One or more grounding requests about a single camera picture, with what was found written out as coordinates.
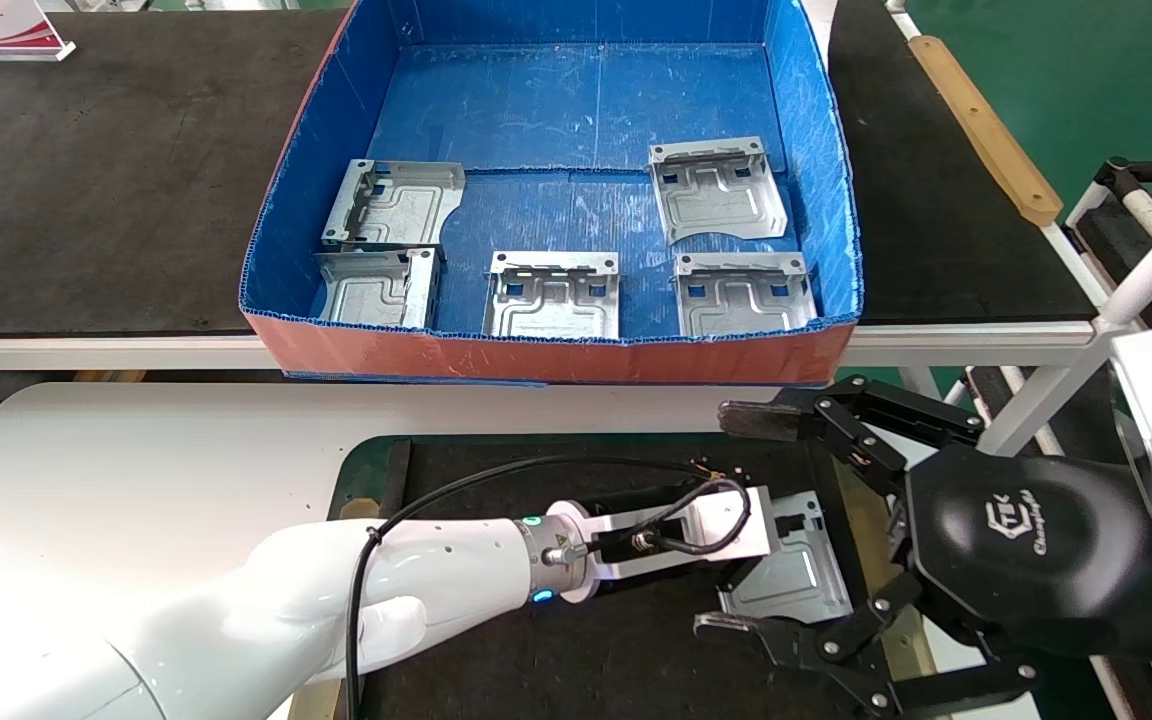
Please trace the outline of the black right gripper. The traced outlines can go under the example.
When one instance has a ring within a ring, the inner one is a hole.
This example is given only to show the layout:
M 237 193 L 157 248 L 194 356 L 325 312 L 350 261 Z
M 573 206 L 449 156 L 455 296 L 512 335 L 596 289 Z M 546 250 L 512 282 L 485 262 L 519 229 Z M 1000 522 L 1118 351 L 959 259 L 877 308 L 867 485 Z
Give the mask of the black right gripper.
M 954 446 L 909 470 L 916 609 L 957 639 L 1066 655 L 1151 655 L 1140 564 L 1152 521 L 1134 473 Z

